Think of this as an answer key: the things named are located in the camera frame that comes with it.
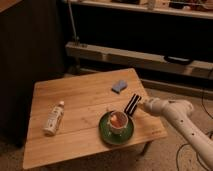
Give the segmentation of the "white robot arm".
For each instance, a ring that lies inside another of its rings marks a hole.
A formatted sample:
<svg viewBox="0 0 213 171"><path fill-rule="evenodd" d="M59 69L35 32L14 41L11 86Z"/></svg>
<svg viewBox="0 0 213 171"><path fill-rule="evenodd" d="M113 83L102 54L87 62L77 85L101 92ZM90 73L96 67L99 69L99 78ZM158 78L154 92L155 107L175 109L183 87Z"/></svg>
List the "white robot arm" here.
<svg viewBox="0 0 213 171"><path fill-rule="evenodd" d="M213 171L213 141L208 138L189 118L194 107L187 100L163 100L149 98L139 102L137 107L152 116L164 117L200 155Z"/></svg>

